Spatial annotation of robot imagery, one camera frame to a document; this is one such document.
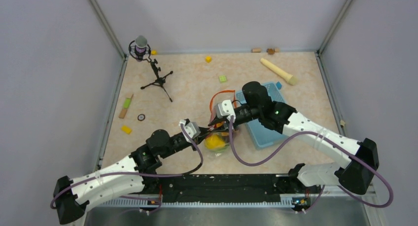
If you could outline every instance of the tripod stand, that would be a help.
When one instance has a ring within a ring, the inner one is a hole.
[[[145,89],[145,88],[147,88],[147,87],[149,87],[151,85],[154,85],[154,86],[157,86],[157,87],[161,87],[166,92],[167,96],[169,97],[170,101],[172,102],[173,100],[171,99],[170,95],[167,93],[166,89],[164,88],[164,83],[166,82],[166,78],[170,74],[172,74],[173,71],[170,71],[170,73],[168,73],[164,77],[160,77],[160,75],[158,74],[158,72],[161,71],[161,68],[156,66],[156,64],[158,64],[157,60],[154,59],[154,61],[152,61],[152,60],[147,60],[147,61],[151,64],[151,68],[154,71],[154,74],[157,77],[157,79],[155,79],[154,82],[151,82],[150,84],[141,87],[141,90],[143,90],[143,89]]]

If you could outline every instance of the green block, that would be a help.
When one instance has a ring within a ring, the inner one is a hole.
[[[219,76],[219,81],[220,81],[221,83],[226,82],[226,76],[225,76],[225,75],[220,75],[220,76]]]
[[[131,104],[131,99],[126,98],[125,102],[123,103],[123,107],[125,109],[129,108],[129,105]]]

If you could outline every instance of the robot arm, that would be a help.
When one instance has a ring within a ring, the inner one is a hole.
[[[301,131],[318,133],[301,135],[299,138],[336,162],[319,165],[298,164],[290,170],[289,175],[297,176],[306,187],[342,185],[353,193],[366,193],[373,173],[323,140],[328,138],[338,143],[376,170],[379,167],[379,160],[376,144],[372,140],[366,138],[363,142],[359,142],[325,129],[297,112],[295,108],[282,102],[272,101],[267,89],[258,82],[245,84],[243,94],[246,104],[238,108],[234,109],[230,100],[217,104],[216,117],[209,126],[220,122],[229,123],[234,116],[233,127],[258,119],[264,127],[288,136]],[[155,170],[162,165],[159,157],[166,158],[192,146],[186,135],[199,144],[209,134],[228,129],[227,125],[217,129],[203,128],[189,120],[181,120],[180,125],[184,126],[185,133],[169,136],[165,130],[156,130],[144,145],[109,167],[74,179],[67,176],[60,178],[54,190],[60,224],[74,222],[85,212],[110,199],[130,193],[147,192],[147,188],[156,187],[155,177],[179,177],[197,170],[202,163],[184,174],[155,176]]]
[[[296,175],[306,187],[341,185],[355,194],[366,193],[374,174],[360,163],[351,160],[347,154],[324,141],[324,139],[338,144],[376,170],[379,167],[379,158],[374,141],[366,138],[363,142],[360,142],[334,133],[312,122],[290,105],[272,101],[267,89],[258,82],[245,84],[243,95],[246,104],[233,111],[231,111],[232,104],[229,100],[218,104],[215,107],[217,118],[211,122],[211,125],[222,121],[228,122],[230,117],[234,115],[236,117],[233,123],[235,127],[258,119],[264,127],[287,136],[306,132],[310,135],[300,135],[298,138],[326,154],[335,162],[318,165],[299,164],[291,169],[289,174]]]

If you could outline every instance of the yellow block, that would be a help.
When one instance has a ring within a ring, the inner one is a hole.
[[[130,129],[128,126],[123,125],[121,127],[122,131],[126,132],[126,134],[131,134],[132,129]]]

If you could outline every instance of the blue tray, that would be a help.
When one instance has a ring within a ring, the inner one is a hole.
[[[272,98],[272,100],[286,103],[274,82],[265,83],[263,86],[267,88],[269,96]],[[235,96],[236,99],[241,103],[245,103],[245,98],[242,91],[236,92]],[[254,142],[254,145],[257,149],[263,149],[265,147],[277,144],[287,138],[286,135],[263,127],[258,120],[253,120],[246,123],[245,125],[247,126],[252,142]]]

